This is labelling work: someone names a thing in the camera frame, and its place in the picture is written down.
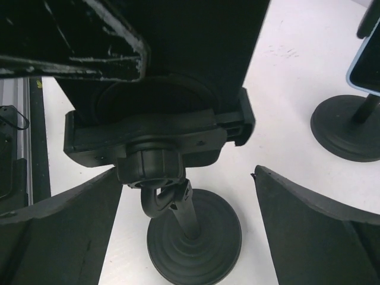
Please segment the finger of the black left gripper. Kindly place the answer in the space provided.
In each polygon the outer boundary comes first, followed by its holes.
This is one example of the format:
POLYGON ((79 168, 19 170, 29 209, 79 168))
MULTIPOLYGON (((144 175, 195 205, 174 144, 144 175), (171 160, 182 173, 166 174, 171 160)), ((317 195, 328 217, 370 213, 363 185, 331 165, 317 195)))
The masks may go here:
POLYGON ((1 1, 1 78, 138 82, 150 48, 112 1, 1 1))

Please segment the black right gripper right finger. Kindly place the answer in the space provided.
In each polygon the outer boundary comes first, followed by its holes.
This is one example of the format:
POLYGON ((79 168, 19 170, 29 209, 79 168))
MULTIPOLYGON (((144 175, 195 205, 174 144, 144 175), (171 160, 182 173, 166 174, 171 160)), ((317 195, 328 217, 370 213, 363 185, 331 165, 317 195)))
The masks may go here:
POLYGON ((252 176, 279 284, 379 284, 379 214, 264 166, 252 176))

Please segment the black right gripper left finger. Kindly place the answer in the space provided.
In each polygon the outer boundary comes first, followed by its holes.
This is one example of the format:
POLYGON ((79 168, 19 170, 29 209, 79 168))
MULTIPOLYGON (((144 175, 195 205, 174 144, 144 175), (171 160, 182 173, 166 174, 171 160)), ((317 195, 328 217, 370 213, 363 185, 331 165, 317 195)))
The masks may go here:
POLYGON ((98 284, 121 192, 112 168, 1 214, 1 284, 98 284))

